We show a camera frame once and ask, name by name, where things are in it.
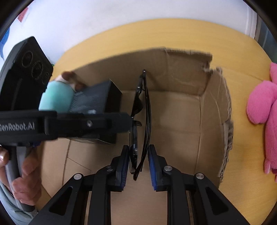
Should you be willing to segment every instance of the turquoise object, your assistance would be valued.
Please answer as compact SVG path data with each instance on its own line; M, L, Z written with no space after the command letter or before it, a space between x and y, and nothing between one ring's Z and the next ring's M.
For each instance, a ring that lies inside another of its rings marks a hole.
M51 81L48 83L46 91L42 94L39 110L67 113L74 94L74 90L68 84L61 81Z

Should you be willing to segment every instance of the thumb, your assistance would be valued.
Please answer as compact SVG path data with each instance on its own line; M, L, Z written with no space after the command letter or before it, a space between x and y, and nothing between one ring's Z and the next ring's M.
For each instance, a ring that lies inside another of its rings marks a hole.
M9 153L6 149L0 147L0 168L9 162Z

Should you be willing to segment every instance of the black camera housing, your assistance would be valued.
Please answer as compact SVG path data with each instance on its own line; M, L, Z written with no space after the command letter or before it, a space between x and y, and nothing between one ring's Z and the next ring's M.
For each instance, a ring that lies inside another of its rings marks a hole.
M15 45L0 72L0 111L38 109L52 72L34 37Z

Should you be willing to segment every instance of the camera lens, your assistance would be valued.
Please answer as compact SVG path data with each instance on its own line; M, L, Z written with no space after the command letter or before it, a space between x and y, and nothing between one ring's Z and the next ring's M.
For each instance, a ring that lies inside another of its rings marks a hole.
M42 76L42 83L43 83L43 84L46 84L46 83L49 81L49 78L50 78L50 74L49 74L49 73L45 73L45 74Z
M41 76L43 71L43 64L41 61L36 61L32 68L32 77L37 80Z
M33 61L33 53L31 51L27 51L22 57L22 66L27 68L31 65Z

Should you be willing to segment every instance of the gray handle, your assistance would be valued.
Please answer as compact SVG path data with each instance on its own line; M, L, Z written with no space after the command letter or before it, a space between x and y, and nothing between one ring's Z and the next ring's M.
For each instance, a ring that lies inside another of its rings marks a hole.
M18 177L22 176L22 164L24 159L30 154L32 151L32 147L19 147L19 146L5 146L5 148L9 151L10 160L8 164L5 166L6 175L10 185L10 188L13 190L12 182ZM29 206L26 204L22 204L19 200L15 199L17 207L25 212L32 212L35 210L34 206Z

